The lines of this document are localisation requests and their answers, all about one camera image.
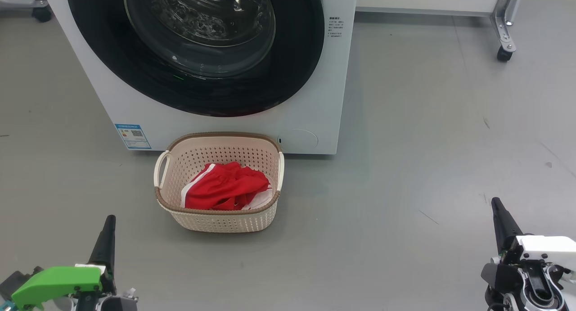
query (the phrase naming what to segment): basket rim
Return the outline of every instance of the basket rim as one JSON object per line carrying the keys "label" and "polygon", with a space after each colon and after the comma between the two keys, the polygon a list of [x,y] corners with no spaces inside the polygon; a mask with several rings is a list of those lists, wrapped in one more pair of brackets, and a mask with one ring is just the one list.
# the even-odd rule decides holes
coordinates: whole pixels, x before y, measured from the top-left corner
{"label": "basket rim", "polygon": [[[247,138],[254,138],[254,139],[262,139],[270,142],[278,153],[282,152],[280,146],[276,141],[272,140],[271,137],[259,135],[256,133],[245,133],[245,132],[202,132],[202,133],[190,133],[188,135],[184,135],[173,141],[167,148],[168,151],[172,151],[182,141],[193,139],[197,137],[247,137]],[[156,199],[160,203],[160,205],[168,211],[171,212],[178,212],[178,213],[186,213],[186,214],[201,214],[201,215],[249,215],[249,214],[256,214],[262,211],[268,210],[280,196],[280,191],[277,190],[272,196],[270,202],[268,202],[265,206],[256,208],[254,210],[234,210],[234,211],[214,211],[214,210],[196,210],[192,208],[183,208],[183,207],[174,207],[169,205],[162,195],[160,195],[160,188],[158,186],[154,187],[154,192],[156,192]]]}

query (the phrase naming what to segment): beige plastic basket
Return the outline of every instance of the beige plastic basket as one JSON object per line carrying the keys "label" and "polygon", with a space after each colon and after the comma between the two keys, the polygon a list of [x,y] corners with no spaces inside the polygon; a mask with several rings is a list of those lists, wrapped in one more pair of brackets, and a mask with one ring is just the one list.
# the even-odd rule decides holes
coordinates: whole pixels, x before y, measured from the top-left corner
{"label": "beige plastic basket", "polygon": [[[164,172],[160,177],[161,166]],[[276,192],[261,208],[245,211],[193,210],[180,207],[180,192],[207,163],[237,161],[265,173]],[[186,229],[239,233],[265,229],[274,220],[276,201],[284,178],[284,155],[272,139],[249,133],[195,133],[174,141],[154,168],[158,204]]]}

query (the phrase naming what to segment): white washing machine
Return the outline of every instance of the white washing machine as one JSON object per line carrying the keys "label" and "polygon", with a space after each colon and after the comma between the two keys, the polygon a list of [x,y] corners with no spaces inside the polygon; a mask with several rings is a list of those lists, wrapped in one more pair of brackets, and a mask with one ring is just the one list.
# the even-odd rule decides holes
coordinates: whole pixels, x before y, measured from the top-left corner
{"label": "white washing machine", "polygon": [[188,133],[334,154],[356,0],[48,0],[128,149]]}

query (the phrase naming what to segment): round black door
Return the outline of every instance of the round black door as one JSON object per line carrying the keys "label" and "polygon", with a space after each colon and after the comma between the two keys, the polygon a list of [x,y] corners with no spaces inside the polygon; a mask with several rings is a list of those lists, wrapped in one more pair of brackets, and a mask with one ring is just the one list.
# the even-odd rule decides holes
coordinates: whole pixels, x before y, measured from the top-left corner
{"label": "round black door", "polygon": [[95,54],[178,110],[233,117],[273,108],[313,73],[321,0],[68,0]]}

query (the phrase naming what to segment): white handle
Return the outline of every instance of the white handle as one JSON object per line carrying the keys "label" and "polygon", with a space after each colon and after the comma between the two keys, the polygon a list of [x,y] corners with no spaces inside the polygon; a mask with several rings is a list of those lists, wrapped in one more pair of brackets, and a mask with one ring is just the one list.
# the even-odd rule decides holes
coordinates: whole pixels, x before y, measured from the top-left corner
{"label": "white handle", "polygon": [[[160,178],[160,166],[162,166],[162,162],[164,161],[165,158],[166,158],[166,165],[164,165],[164,174],[162,175],[162,180],[160,180],[160,183],[158,183],[158,179]],[[156,161],[156,166],[154,166],[154,187],[162,189],[162,186],[164,186],[164,178],[166,178],[166,172],[168,171],[168,164],[170,163],[171,158],[172,155],[170,155],[169,150],[164,151],[163,153],[160,154],[160,157],[158,157],[158,160]]]}
{"label": "white handle", "polygon": [[278,161],[278,189],[282,190],[282,183],[284,183],[284,154],[282,152],[280,154],[280,159]]}

